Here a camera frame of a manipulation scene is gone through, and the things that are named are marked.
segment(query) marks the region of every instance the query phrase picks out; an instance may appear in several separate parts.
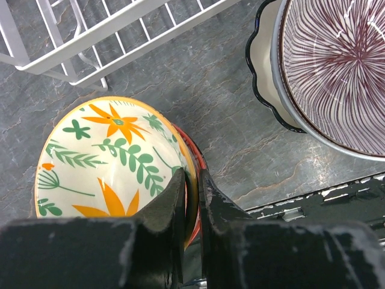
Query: red bowl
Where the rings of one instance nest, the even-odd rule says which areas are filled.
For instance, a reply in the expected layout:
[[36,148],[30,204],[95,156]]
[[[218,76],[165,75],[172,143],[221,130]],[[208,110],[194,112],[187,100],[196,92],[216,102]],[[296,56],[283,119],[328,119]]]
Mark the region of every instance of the red bowl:
[[[174,124],[173,124],[173,126],[178,131],[180,136],[183,138],[183,141],[186,143],[186,145],[190,149],[191,156],[192,156],[192,158],[193,158],[193,160],[195,162],[195,165],[196,165],[197,176],[199,176],[199,173],[200,173],[201,170],[208,168],[207,167],[207,162],[206,162],[202,152],[200,151],[198,146],[194,143],[194,141],[188,136],[187,133],[182,131],[180,127],[178,127],[178,126],[176,126]],[[196,236],[199,233],[199,230],[200,230],[200,220],[199,220],[199,214],[198,214],[194,230],[192,232],[190,241],[188,243],[189,245],[196,238]]]

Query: floral bowl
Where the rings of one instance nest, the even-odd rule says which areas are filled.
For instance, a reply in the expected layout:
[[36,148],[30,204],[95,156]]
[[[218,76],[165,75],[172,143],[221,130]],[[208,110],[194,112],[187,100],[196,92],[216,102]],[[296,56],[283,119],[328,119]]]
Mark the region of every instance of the floral bowl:
[[38,217],[124,217],[146,206],[180,167],[186,171],[186,239],[198,210],[193,159],[173,125],[152,107],[107,96],[67,114],[37,166]]
[[271,66],[295,121],[346,154],[385,161],[385,2],[283,0]]
[[257,100],[270,108],[275,118],[286,129],[304,133],[281,103],[271,72],[271,38],[281,3],[282,0],[265,0],[260,5],[254,32],[246,44],[246,62],[253,74],[253,92]]

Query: white wire rack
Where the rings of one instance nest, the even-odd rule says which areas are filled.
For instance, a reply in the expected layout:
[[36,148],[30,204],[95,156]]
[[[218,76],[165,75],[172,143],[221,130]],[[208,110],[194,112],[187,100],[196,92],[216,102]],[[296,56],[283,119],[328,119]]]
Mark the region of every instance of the white wire rack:
[[[76,19],[74,36],[66,42],[64,42],[61,36],[58,29],[58,21],[54,14],[55,7],[65,1],[70,2]],[[167,3],[169,0],[131,0],[129,5],[112,14],[108,9],[108,2],[106,3],[106,0],[95,1],[102,2],[107,18],[89,28],[78,0],[57,0],[53,3],[50,3],[49,0],[36,0],[54,48],[38,59],[31,61],[6,0],[0,0],[0,30],[9,52],[9,55],[0,53],[0,61],[12,64],[21,71],[36,75],[44,74],[67,81],[71,85],[106,91],[108,87],[105,76],[209,19],[239,0],[219,0],[207,7],[202,5],[201,0],[184,0],[191,4],[194,2],[194,5],[199,6],[199,11],[180,23],[175,21],[174,15]],[[151,38],[148,27],[145,26],[142,17],[163,6],[167,10],[172,27],[160,35]],[[147,40],[139,47],[127,51],[121,40],[121,32],[118,31],[138,20]],[[115,35],[122,55],[107,63],[102,63],[95,45],[111,35]],[[96,60],[91,60],[83,54],[89,48],[92,48]],[[72,63],[72,58],[76,55],[86,65],[93,68],[88,69],[89,73],[81,77],[76,73]],[[60,65],[63,72],[53,70],[55,66]]]

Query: bowl rim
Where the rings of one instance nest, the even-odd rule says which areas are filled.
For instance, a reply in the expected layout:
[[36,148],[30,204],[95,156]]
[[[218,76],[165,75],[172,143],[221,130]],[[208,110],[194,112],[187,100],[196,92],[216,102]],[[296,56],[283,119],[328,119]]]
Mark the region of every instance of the bowl rim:
[[283,30],[282,26],[286,20],[286,12],[288,7],[292,1],[294,0],[282,0],[281,6],[279,8],[279,12],[276,18],[276,22],[274,24],[273,30],[273,39],[271,47],[275,47],[275,50],[272,50],[271,53],[271,68],[273,70],[273,81],[274,85],[278,91],[278,95],[281,99],[282,104],[288,110],[288,112],[292,115],[294,120],[304,128],[304,130],[309,133],[312,137],[319,140],[321,143],[339,151],[343,152],[347,155],[357,158],[363,158],[366,160],[372,161],[385,161],[385,155],[374,155],[374,154],[366,154],[362,151],[355,150],[353,148],[348,148],[343,144],[339,144],[337,141],[334,141],[330,138],[327,138],[319,129],[315,128],[306,117],[302,116],[302,112],[296,106],[295,101],[292,100],[293,96],[289,92],[288,84],[286,83],[286,75],[283,71],[282,67],[282,39],[283,39]]
[[267,5],[269,5],[270,3],[274,2],[274,1],[276,1],[276,0],[264,0],[263,3],[259,6],[259,8],[257,10],[255,21],[254,21],[254,31],[251,34],[251,36],[249,37],[249,39],[247,40],[247,44],[246,44],[246,49],[245,49],[246,63],[247,63],[248,68],[250,69],[251,74],[253,75],[253,83],[252,83],[253,93],[254,93],[255,97],[257,98],[257,100],[261,104],[263,104],[264,106],[270,108],[270,110],[273,112],[274,117],[278,120],[278,122],[283,127],[285,127],[286,129],[288,129],[290,131],[293,131],[293,132],[305,134],[306,131],[304,131],[302,128],[297,128],[295,126],[288,124],[282,118],[282,116],[279,114],[279,112],[277,111],[275,106],[272,105],[270,102],[268,102],[265,98],[263,98],[263,96],[259,93],[258,85],[257,85],[258,76],[257,76],[257,72],[254,68],[253,62],[251,60],[251,45],[253,44],[255,38],[258,35],[259,27],[260,27],[260,18],[262,16],[263,10],[266,8]]
[[[198,160],[197,160],[198,161],[197,162],[197,165],[198,165],[197,174],[198,174],[198,176],[199,176],[199,173],[201,170],[203,170],[203,169],[209,170],[205,156],[203,155],[202,151],[199,149],[199,147],[197,146],[195,141],[180,127],[178,127],[174,123],[173,123],[173,125],[176,128],[176,130],[182,135],[182,137],[184,137],[186,139],[186,144],[191,149],[191,153],[196,155],[198,158]],[[194,239],[198,235],[199,231],[200,231],[200,217],[198,214],[197,220],[196,220],[196,226],[194,227],[194,230],[192,232],[192,235],[191,235],[191,238],[190,238],[188,245],[190,245],[194,241]]]
[[180,149],[182,150],[182,152],[184,153],[184,155],[186,157],[186,161],[187,161],[188,167],[190,169],[191,180],[193,182],[193,184],[191,184],[191,193],[192,194],[188,194],[188,200],[191,199],[191,208],[190,209],[192,210],[191,211],[191,216],[194,219],[194,223],[190,222],[190,223],[186,223],[186,225],[185,225],[185,228],[186,228],[186,231],[185,231],[185,247],[186,247],[186,244],[188,244],[188,242],[189,242],[189,240],[191,238],[191,235],[193,233],[195,222],[196,222],[196,217],[198,215],[198,208],[197,208],[197,206],[194,206],[194,203],[198,203],[198,179],[197,179],[197,173],[196,173],[196,170],[195,170],[195,165],[194,165],[192,156],[190,155],[190,152],[188,150],[188,147],[187,147],[186,143],[183,141],[182,137],[179,135],[178,131],[174,128],[174,126],[171,124],[171,122],[168,119],[166,119],[159,111],[157,111],[156,109],[154,109],[150,105],[145,104],[144,102],[141,102],[141,101],[139,101],[137,99],[134,99],[134,98],[124,97],[124,96],[102,96],[102,97],[99,97],[99,98],[91,99],[91,100],[86,101],[86,102],[76,106],[75,108],[71,109],[54,126],[53,130],[51,131],[51,133],[49,134],[48,138],[46,139],[46,141],[44,143],[44,146],[43,146],[42,152],[41,152],[41,154],[39,156],[37,167],[36,167],[36,174],[35,174],[35,181],[34,181],[34,205],[35,205],[35,214],[36,214],[36,216],[37,217],[41,217],[41,215],[39,213],[39,210],[38,210],[38,203],[37,203],[38,191],[39,191],[38,188],[37,188],[37,181],[38,181],[38,177],[39,177],[37,171],[39,170],[39,164],[42,161],[42,157],[43,157],[43,154],[44,154],[44,151],[45,151],[45,147],[48,145],[49,140],[52,138],[53,134],[56,132],[56,130],[58,129],[59,125],[64,122],[64,120],[66,120],[72,113],[78,111],[80,108],[85,107],[85,106],[87,106],[89,104],[92,104],[94,102],[97,102],[97,101],[126,101],[126,102],[133,103],[133,104],[135,104],[135,105],[137,105],[137,106],[139,106],[141,108],[144,108],[148,112],[151,112],[152,114],[154,114],[157,118],[161,119],[163,124],[176,137],[177,142],[180,145]]

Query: gray slate countertop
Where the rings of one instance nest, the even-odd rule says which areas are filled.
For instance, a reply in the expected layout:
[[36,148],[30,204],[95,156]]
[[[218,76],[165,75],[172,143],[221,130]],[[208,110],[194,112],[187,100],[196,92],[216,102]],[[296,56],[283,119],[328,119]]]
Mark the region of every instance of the gray slate countertop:
[[[35,1],[9,2],[31,59],[52,49]],[[97,1],[81,2],[86,19],[94,21],[101,11]],[[189,13],[188,2],[170,1],[177,20]],[[0,225],[34,216],[35,169],[46,138],[71,109],[103,95],[139,99],[180,126],[203,151],[217,186],[243,209],[385,171],[385,163],[353,158],[285,130],[254,97],[244,55],[261,2],[242,0],[115,71],[107,77],[107,93],[0,64]],[[118,10],[124,0],[108,3]],[[68,4],[58,9],[63,35],[71,37]],[[150,33],[165,29],[162,15],[144,19]],[[127,43],[142,37],[139,30],[122,31]],[[98,47],[102,61],[119,54],[113,37]]]

